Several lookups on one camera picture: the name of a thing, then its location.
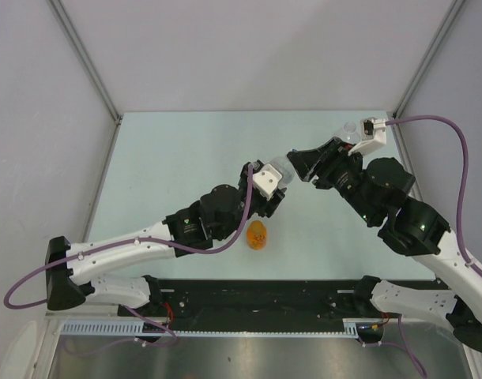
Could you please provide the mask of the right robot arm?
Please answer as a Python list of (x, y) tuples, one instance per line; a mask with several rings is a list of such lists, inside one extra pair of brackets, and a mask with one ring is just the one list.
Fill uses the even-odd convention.
[(482, 353), (482, 267), (461, 255), (458, 233), (430, 205), (410, 197), (412, 174), (394, 158), (363, 158), (386, 139), (349, 144), (337, 137), (318, 148), (291, 151), (299, 179), (318, 190), (335, 189), (395, 253), (411, 257), (447, 285), (447, 291), (415, 290), (374, 276), (355, 286), (352, 306), (362, 317), (376, 311), (418, 318), (445, 328)]

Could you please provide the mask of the clear bottle blue cap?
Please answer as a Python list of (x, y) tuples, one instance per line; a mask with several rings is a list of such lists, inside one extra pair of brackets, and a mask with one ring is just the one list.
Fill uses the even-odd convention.
[(281, 174), (278, 182), (278, 188), (287, 188), (296, 175), (296, 171), (286, 156), (278, 156), (273, 158), (269, 164)]

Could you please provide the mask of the large clear bottle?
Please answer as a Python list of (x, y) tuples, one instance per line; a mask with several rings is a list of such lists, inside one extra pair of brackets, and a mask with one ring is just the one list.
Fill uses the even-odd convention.
[(337, 131), (336, 136), (349, 144), (358, 144), (361, 142), (361, 136), (358, 133), (356, 124), (354, 122), (346, 122)]

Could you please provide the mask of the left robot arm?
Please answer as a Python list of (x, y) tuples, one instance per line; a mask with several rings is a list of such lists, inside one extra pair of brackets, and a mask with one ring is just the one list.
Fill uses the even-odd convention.
[(271, 217), (295, 172), (277, 159), (246, 164), (237, 186), (214, 187), (187, 208), (140, 231), (94, 243), (51, 239), (45, 263), (49, 310), (70, 310), (86, 302), (114, 303), (152, 316), (163, 297), (151, 276), (122, 278), (118, 269), (157, 259), (216, 253), (215, 241), (231, 246), (253, 215)]

